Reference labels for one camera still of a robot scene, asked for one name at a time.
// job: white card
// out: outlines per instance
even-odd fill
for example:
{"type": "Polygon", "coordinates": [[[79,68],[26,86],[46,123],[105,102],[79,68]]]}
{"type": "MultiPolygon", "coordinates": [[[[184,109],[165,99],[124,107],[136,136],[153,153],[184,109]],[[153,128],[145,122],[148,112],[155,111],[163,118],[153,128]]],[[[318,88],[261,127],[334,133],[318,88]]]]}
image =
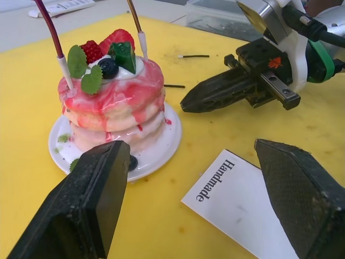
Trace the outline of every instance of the white card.
{"type": "Polygon", "coordinates": [[[182,202],[260,259],[298,259],[259,168],[223,150],[182,202]]]}

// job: pancake model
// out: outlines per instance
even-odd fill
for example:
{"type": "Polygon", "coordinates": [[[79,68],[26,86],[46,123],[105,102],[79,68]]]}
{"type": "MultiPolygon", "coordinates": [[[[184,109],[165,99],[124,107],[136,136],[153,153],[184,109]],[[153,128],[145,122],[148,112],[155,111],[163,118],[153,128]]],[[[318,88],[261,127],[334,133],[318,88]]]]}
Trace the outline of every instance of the pancake model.
{"type": "Polygon", "coordinates": [[[135,154],[162,134],[163,74],[155,62],[135,56],[134,50],[133,38],[120,29],[100,44],[90,40],[68,53],[74,89],[63,78],[58,92],[70,121],[71,141],[81,151],[123,140],[135,154]]]}

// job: orange logo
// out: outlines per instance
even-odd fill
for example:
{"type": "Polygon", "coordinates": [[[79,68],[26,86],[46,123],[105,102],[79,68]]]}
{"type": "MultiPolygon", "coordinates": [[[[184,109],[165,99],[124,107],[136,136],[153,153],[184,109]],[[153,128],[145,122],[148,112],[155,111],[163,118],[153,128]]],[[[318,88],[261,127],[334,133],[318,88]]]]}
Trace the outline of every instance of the orange logo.
{"type": "Polygon", "coordinates": [[[275,59],[270,59],[268,67],[272,69],[277,69],[279,66],[282,66],[280,57],[275,58],[275,59]]]}

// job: white plate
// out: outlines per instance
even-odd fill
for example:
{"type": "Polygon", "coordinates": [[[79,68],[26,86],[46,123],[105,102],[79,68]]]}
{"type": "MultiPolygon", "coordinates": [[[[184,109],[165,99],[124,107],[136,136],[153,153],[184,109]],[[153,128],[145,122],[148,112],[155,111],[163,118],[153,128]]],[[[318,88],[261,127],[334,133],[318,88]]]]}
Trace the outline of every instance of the white plate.
{"type": "MultiPolygon", "coordinates": [[[[129,182],[157,171],[175,154],[181,142],[182,126],[178,115],[167,103],[165,103],[165,118],[171,121],[171,125],[165,124],[163,133],[156,143],[134,154],[139,164],[135,170],[128,172],[129,182]]],[[[68,139],[70,135],[70,122],[62,115],[50,132],[49,152],[57,166],[66,174],[70,173],[70,163],[82,155],[73,142],[58,141],[59,137],[63,136],[68,139]]]]}

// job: plastic container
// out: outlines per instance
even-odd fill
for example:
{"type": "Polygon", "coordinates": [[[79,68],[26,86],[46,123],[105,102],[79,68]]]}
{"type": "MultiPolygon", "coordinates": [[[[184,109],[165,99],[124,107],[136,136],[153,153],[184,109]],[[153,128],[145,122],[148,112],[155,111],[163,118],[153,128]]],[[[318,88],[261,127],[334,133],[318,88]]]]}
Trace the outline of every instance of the plastic container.
{"type": "Polygon", "coordinates": [[[262,37],[234,0],[189,0],[187,26],[249,42],[262,37]]]}

